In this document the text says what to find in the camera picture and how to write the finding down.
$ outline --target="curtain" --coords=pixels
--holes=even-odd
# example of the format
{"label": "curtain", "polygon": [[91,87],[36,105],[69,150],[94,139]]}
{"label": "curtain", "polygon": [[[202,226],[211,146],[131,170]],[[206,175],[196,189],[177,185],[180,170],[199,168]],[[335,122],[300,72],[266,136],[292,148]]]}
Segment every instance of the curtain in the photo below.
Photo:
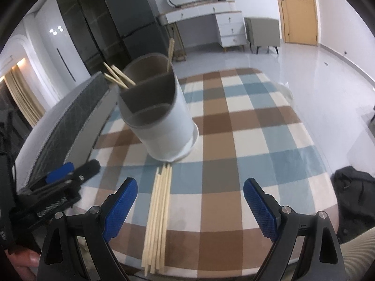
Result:
{"label": "curtain", "polygon": [[26,83],[18,65],[5,75],[5,83],[20,111],[32,127],[42,118],[45,109]]}

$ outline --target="doorframe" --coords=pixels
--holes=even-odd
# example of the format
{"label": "doorframe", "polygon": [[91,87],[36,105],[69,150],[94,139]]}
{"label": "doorframe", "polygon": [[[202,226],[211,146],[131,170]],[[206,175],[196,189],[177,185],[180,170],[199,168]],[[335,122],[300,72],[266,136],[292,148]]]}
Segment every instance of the doorframe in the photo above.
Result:
{"label": "doorframe", "polygon": [[[284,14],[282,12],[282,4],[281,0],[277,0],[279,4],[279,13],[280,13],[280,24],[281,24],[281,36],[285,43],[285,27],[284,27]],[[315,8],[315,22],[316,22],[316,46],[319,45],[319,23],[318,23],[318,9],[316,7],[316,0],[314,0],[314,8]]]}

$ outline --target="ceiling light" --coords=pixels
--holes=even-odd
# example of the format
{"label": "ceiling light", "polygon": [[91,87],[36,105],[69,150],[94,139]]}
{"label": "ceiling light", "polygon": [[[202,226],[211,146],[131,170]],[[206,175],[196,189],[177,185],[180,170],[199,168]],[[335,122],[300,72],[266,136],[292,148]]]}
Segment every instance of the ceiling light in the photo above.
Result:
{"label": "ceiling light", "polygon": [[25,64],[25,62],[26,62],[26,59],[25,59],[25,58],[23,58],[23,59],[21,59],[20,61],[18,61],[18,62],[17,62],[18,67],[23,66],[23,65]]}

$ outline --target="plaid tablecloth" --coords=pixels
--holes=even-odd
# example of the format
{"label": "plaid tablecloth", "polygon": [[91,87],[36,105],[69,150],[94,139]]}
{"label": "plaid tablecloth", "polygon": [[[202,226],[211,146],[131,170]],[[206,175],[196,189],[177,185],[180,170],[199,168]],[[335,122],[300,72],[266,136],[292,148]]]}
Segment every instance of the plaid tablecloth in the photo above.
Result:
{"label": "plaid tablecloth", "polygon": [[[166,274],[230,277],[255,273],[271,241],[243,197],[254,177],[266,193],[296,212],[325,210],[338,227],[338,207],[324,164],[304,125],[274,83],[251,68],[180,80],[199,138],[190,155],[173,164]],[[116,108],[91,154],[101,172],[81,189],[74,207],[102,204],[133,177],[138,197],[119,235],[110,242],[121,263],[141,268],[156,168]],[[292,259],[299,256],[301,240]]]}

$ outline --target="refrigerator door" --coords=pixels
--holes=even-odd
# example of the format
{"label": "refrigerator door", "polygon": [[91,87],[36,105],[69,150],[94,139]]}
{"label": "refrigerator door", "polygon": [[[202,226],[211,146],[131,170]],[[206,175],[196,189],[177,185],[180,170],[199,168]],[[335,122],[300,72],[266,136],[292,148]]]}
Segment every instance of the refrigerator door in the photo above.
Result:
{"label": "refrigerator door", "polygon": [[105,0],[120,36],[156,22],[154,7],[149,0]]}
{"label": "refrigerator door", "polygon": [[123,38],[132,60],[149,53],[168,54],[161,28],[163,27],[153,23]]}

